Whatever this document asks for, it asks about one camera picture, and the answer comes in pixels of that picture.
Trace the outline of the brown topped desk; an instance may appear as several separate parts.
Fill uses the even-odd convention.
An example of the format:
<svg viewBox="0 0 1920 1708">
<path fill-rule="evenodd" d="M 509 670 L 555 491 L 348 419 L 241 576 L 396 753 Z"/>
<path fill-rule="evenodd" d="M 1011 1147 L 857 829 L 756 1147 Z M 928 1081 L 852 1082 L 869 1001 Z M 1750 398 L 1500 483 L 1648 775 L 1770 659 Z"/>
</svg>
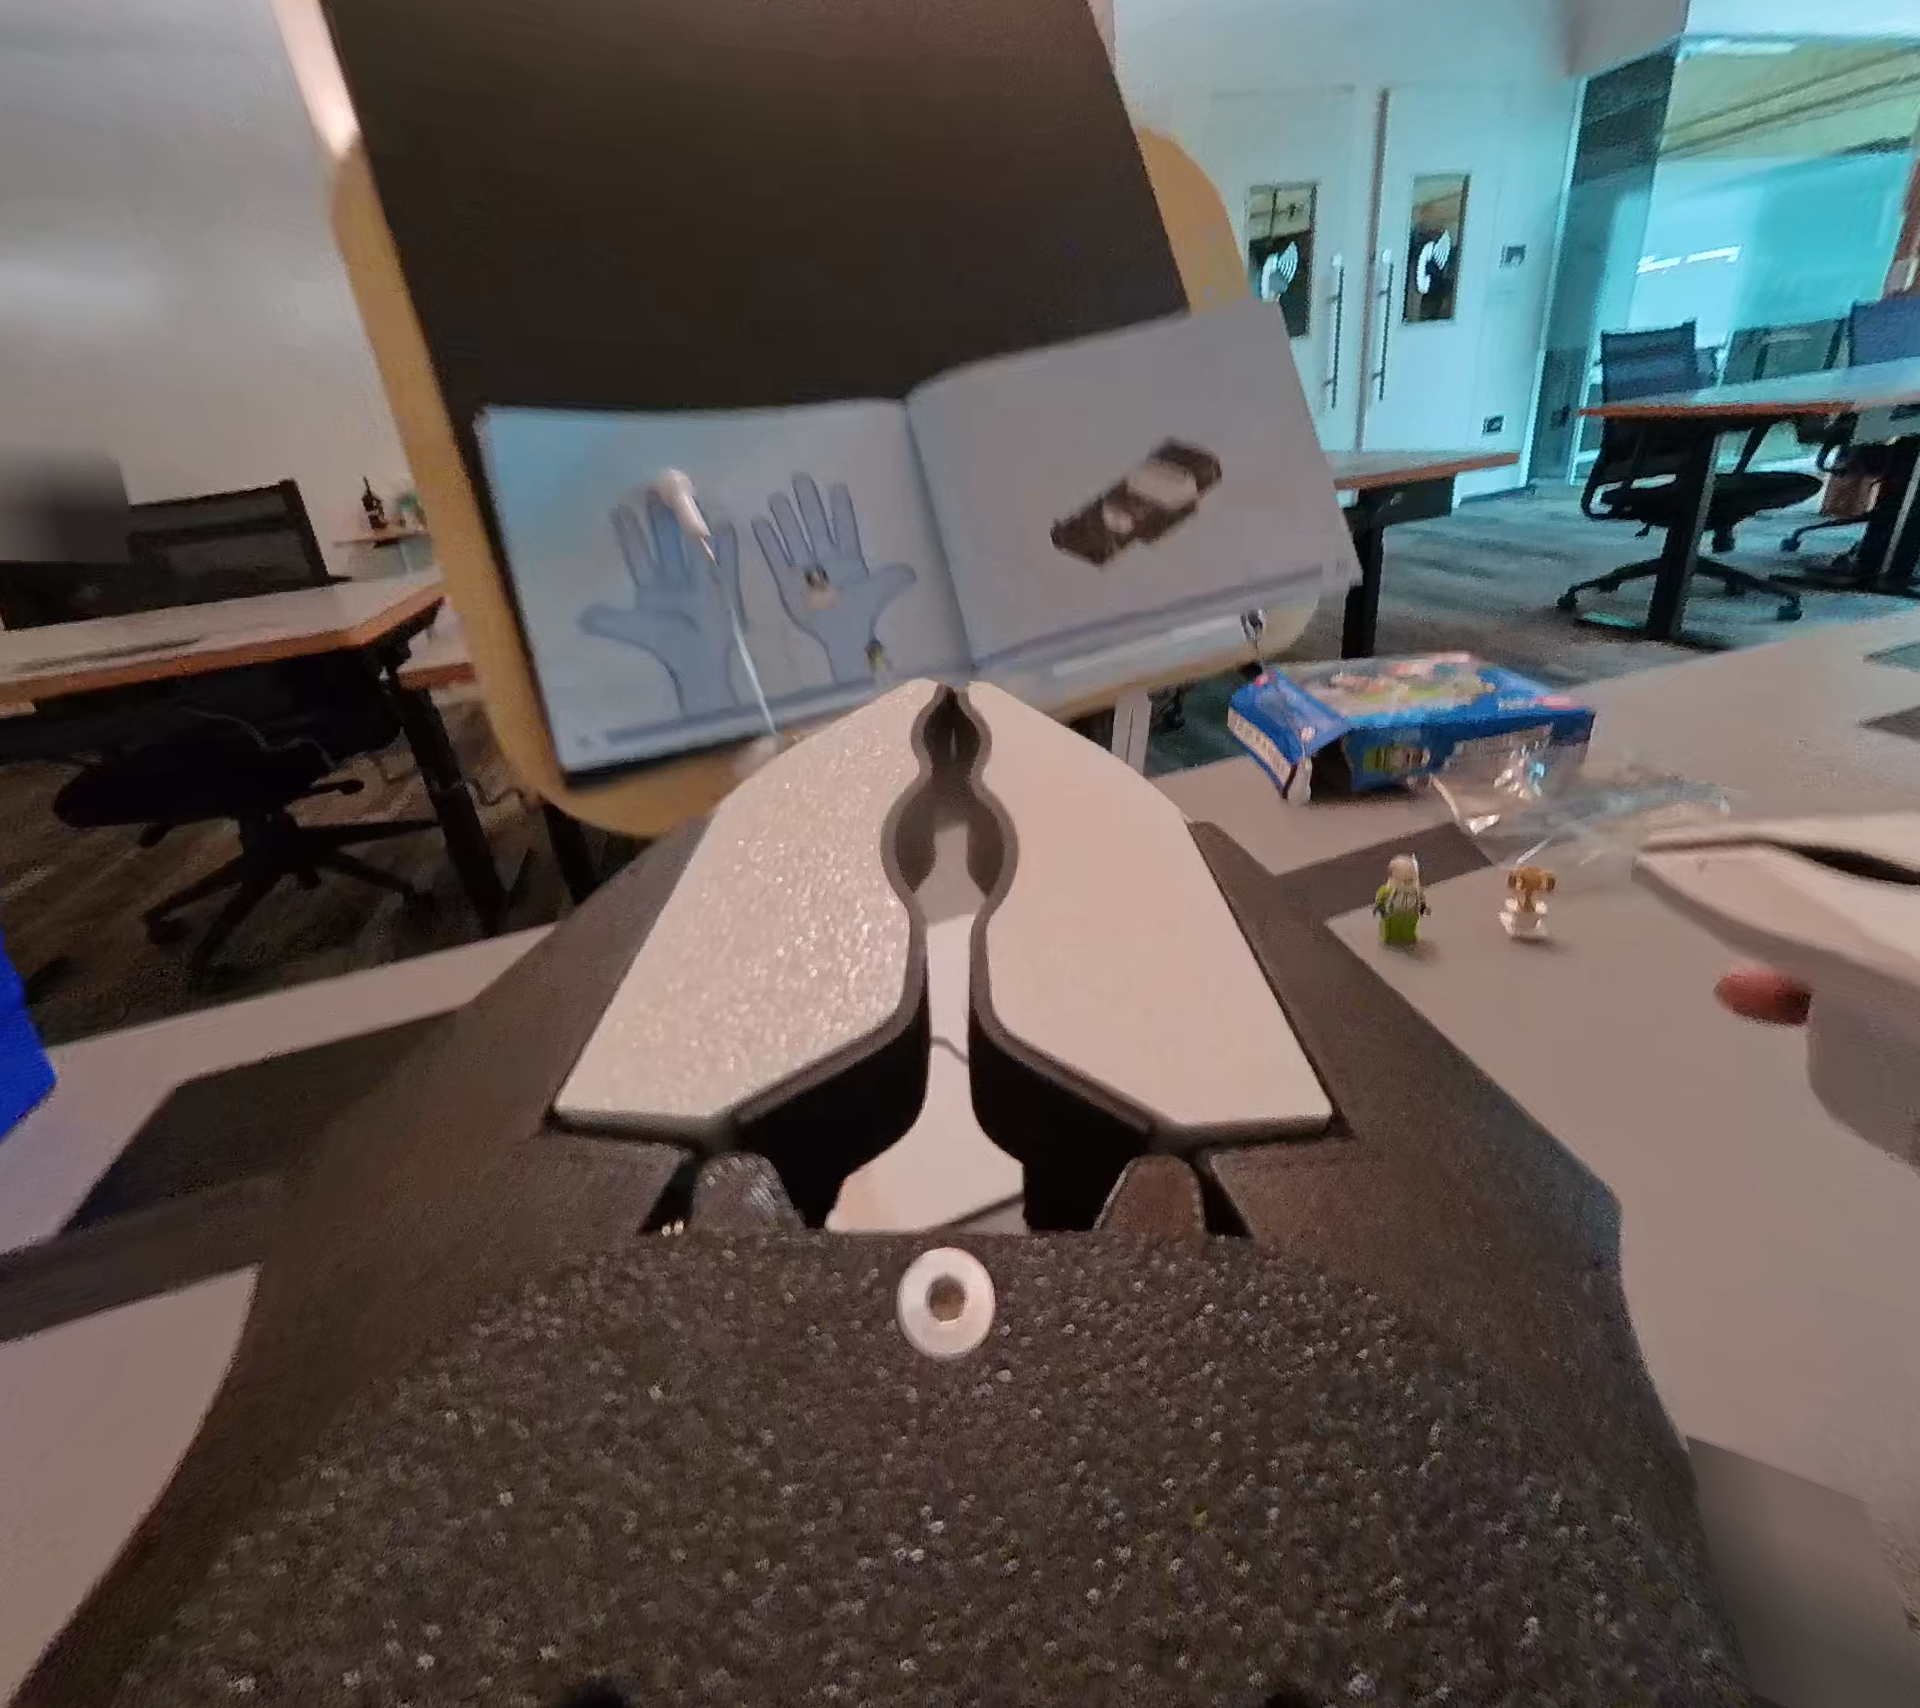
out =
<svg viewBox="0 0 1920 1708">
<path fill-rule="evenodd" d="M 1358 556 L 1358 583 L 1341 607 L 1341 659 L 1370 659 L 1378 646 L 1385 535 L 1396 524 L 1443 522 L 1466 474 L 1511 470 L 1511 449 L 1347 449 L 1332 456 L 1341 507 Z"/>
<path fill-rule="evenodd" d="M 372 666 L 407 735 L 450 866 L 483 934 L 498 934 L 516 882 L 494 864 L 442 690 L 479 689 L 468 633 L 446 612 L 437 570 L 241 596 L 3 633 L 3 714 L 125 689 L 170 689 L 217 671 L 346 655 Z"/>
<path fill-rule="evenodd" d="M 1713 650 L 1713 635 L 1687 631 L 1687 598 L 1703 570 L 1740 593 L 1773 596 L 1779 620 L 1796 620 L 1794 582 L 1748 572 L 1713 549 L 1717 491 L 1765 513 L 1765 476 L 1750 463 L 1775 426 L 1831 426 L 1902 404 L 1919 404 L 1919 359 L 1583 406 L 1580 417 L 1602 426 L 1583 516 L 1659 533 L 1663 549 L 1648 563 L 1574 583 L 1559 608 L 1588 629 Z"/>
</svg>

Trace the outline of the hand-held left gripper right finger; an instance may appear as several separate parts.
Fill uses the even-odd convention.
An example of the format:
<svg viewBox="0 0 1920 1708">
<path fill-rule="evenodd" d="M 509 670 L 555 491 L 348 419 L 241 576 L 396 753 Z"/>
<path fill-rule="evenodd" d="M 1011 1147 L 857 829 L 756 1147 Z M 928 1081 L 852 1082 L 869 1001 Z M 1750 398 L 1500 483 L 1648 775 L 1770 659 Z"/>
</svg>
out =
<svg viewBox="0 0 1920 1708">
<path fill-rule="evenodd" d="M 975 922 L 986 1033 L 1163 1148 L 1322 1136 L 1333 1100 L 1189 815 L 986 681 L 963 714 L 1002 842 Z"/>
</svg>

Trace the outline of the white book stand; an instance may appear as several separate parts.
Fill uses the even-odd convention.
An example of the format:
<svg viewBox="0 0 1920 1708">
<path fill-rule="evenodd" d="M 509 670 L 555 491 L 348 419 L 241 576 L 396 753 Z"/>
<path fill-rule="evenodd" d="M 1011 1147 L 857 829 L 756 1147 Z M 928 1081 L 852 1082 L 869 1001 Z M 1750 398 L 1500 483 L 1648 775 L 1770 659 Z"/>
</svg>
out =
<svg viewBox="0 0 1920 1708">
<path fill-rule="evenodd" d="M 435 434 L 409 449 L 454 593 L 492 697 L 533 697 L 540 746 L 592 800 L 644 762 L 605 775 L 558 762 L 479 446 L 483 413 L 902 400 L 975 363 L 1205 316 L 1087 0 L 318 6 L 381 208 L 384 249 L 352 253 L 348 268 L 376 268 L 399 316 L 363 282 L 355 293 L 400 426 L 414 428 L 403 376 L 437 409 Z M 915 894 L 945 804 L 975 812 L 983 894 L 998 873 L 1002 842 L 972 786 L 972 682 L 1059 722 L 1098 674 L 1149 681 L 1179 653 L 1096 671 L 1057 697 L 983 671 L 939 681 L 931 775 L 900 829 Z M 409 1107 L 384 1100 L 394 1144 L 425 1158 L 403 1176 L 425 1207 L 457 1176 L 502 1171 L 509 1148 L 494 1141 L 576 1136 L 639 1144 L 683 1180 L 753 1154 L 780 1174 L 795 1214 L 826 1222 L 846 1180 L 909 1136 L 931 1081 L 928 934 L 916 1008 L 717 1147 L 558 1119 L 559 1086 L 713 808 L 847 714 L 713 746 L 732 759 L 730 792 L 487 993 L 420 1067 Z M 1179 1167 L 1175 1203 L 1140 1203 L 1142 1228 L 1247 1230 L 1219 1158 L 1270 1158 L 1340 1121 L 1333 1103 L 1315 1138 L 1163 1148 L 1063 1078 L 1018 1064 L 986 1033 L 975 982 L 970 1001 L 972 1107 L 1018 1163 L 1038 1230 L 1122 1222 L 1116 1195 L 1149 1192 L 1142 1167 Z"/>
</svg>

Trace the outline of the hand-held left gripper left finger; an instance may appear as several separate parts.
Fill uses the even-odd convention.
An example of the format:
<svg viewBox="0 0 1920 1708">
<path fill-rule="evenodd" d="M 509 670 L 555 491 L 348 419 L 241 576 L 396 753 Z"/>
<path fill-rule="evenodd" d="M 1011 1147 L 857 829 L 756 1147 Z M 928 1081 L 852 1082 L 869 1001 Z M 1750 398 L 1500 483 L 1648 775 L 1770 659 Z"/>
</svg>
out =
<svg viewBox="0 0 1920 1708">
<path fill-rule="evenodd" d="M 900 829 L 945 697 L 909 681 L 713 808 L 558 1091 L 559 1121 L 717 1147 L 916 1008 L 926 915 Z"/>
</svg>

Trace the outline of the black office chair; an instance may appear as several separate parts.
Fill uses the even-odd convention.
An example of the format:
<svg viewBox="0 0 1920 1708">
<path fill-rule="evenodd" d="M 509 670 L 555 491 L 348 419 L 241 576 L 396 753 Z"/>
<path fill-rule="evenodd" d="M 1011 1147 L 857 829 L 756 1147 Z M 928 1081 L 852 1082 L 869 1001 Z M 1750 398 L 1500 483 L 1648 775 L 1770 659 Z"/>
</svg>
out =
<svg viewBox="0 0 1920 1708">
<path fill-rule="evenodd" d="M 1580 516 L 1659 535 L 1658 560 L 1613 567 L 1572 583 L 1559 612 L 1595 629 L 1709 646 L 1687 635 L 1687 598 L 1698 576 L 1727 596 L 1765 596 L 1781 622 L 1803 618 L 1788 583 L 1740 567 L 1740 528 L 1759 516 L 1801 507 L 1820 494 L 1812 471 L 1755 470 L 1770 422 L 1753 411 L 1694 406 L 1703 389 L 1696 326 L 1606 331 L 1599 343 L 1602 439 L 1580 497 Z"/>
<path fill-rule="evenodd" d="M 67 576 L 41 608 L 3 596 L 8 629 L 37 629 L 132 612 L 185 612 L 217 600 L 304 593 L 336 583 L 296 479 L 217 497 L 132 505 L 130 560 Z M 363 655 L 302 655 L 230 666 L 191 681 L 92 690 L 55 703 L 60 718 L 97 715 L 114 735 L 88 748 L 82 771 L 55 796 L 70 829 L 134 829 L 155 847 L 173 830 L 229 822 L 240 852 L 208 878 L 144 912 L 152 944 L 185 938 L 185 910 L 223 905 L 195 944 L 191 977 L 207 979 L 234 930 L 293 879 L 310 892 L 324 873 L 372 882 L 417 908 L 409 879 L 355 855 L 376 840 L 429 830 L 422 816 L 369 829 L 307 829 L 296 804 L 352 796 L 346 764 L 400 737 L 388 677 Z"/>
<path fill-rule="evenodd" d="M 1919 357 L 1919 293 L 1855 304 L 1843 328 L 1847 368 L 1886 368 Z M 1788 582 L 1836 593 L 1919 596 L 1919 404 L 1871 409 L 1836 426 L 1838 479 L 1868 479 L 1871 507 L 1857 516 L 1860 542 L 1836 560 L 1812 560 Z"/>
</svg>

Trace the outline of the blue plastic bin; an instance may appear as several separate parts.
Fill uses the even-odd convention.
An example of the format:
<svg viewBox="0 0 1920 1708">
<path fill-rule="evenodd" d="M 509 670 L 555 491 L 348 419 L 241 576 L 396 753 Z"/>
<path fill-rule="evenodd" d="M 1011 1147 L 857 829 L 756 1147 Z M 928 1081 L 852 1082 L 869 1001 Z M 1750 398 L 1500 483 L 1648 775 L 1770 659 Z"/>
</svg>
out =
<svg viewBox="0 0 1920 1708">
<path fill-rule="evenodd" d="M 3 1086 L 0 1086 L 0 1132 L 12 1136 L 37 1114 L 58 1086 L 55 1067 L 41 1045 L 27 988 L 8 952 L 0 953 L 0 1045 L 3 1045 Z"/>
</svg>

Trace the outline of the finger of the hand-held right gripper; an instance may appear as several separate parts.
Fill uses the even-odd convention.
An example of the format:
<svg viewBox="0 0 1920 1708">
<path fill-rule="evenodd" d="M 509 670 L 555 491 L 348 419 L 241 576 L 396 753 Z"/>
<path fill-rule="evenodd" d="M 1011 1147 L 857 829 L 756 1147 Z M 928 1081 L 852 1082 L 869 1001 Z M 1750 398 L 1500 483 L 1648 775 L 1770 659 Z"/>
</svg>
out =
<svg viewBox="0 0 1920 1708">
<path fill-rule="evenodd" d="M 1919 826 L 1714 826 L 1652 837 L 1635 879 L 1814 993 L 1919 993 Z"/>
</svg>

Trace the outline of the blue lego box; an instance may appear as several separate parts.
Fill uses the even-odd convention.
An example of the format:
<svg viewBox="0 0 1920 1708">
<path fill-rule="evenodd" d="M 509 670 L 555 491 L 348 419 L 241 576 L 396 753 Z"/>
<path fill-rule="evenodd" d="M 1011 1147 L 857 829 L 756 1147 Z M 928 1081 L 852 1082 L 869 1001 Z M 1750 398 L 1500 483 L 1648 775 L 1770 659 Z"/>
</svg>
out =
<svg viewBox="0 0 1920 1708">
<path fill-rule="evenodd" d="M 1455 774 L 1556 774 L 1595 711 L 1478 655 L 1281 663 L 1236 690 L 1226 735 L 1296 800 L 1404 792 Z"/>
</svg>

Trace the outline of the clear plastic bag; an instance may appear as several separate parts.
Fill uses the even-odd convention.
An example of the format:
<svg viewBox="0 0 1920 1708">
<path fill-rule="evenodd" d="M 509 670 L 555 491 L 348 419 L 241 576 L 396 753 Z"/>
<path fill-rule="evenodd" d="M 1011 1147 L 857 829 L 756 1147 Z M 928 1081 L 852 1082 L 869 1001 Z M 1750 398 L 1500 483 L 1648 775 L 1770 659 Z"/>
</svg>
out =
<svg viewBox="0 0 1920 1708">
<path fill-rule="evenodd" d="M 1626 866 L 1669 830 L 1717 829 L 1738 815 L 1720 785 L 1637 759 L 1599 759 L 1546 744 L 1455 753 L 1429 782 L 1487 866 Z"/>
</svg>

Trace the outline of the lego instruction booklet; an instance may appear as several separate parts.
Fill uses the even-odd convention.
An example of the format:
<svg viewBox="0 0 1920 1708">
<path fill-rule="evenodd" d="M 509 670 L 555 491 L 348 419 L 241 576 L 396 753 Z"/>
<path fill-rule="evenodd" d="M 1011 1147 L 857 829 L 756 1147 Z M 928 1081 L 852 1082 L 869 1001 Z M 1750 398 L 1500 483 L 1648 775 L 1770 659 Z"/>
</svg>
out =
<svg viewBox="0 0 1920 1708">
<path fill-rule="evenodd" d="M 569 775 L 923 677 L 1057 697 L 1358 582 L 1285 323 L 1252 301 L 902 400 L 500 409 L 479 446 Z"/>
</svg>

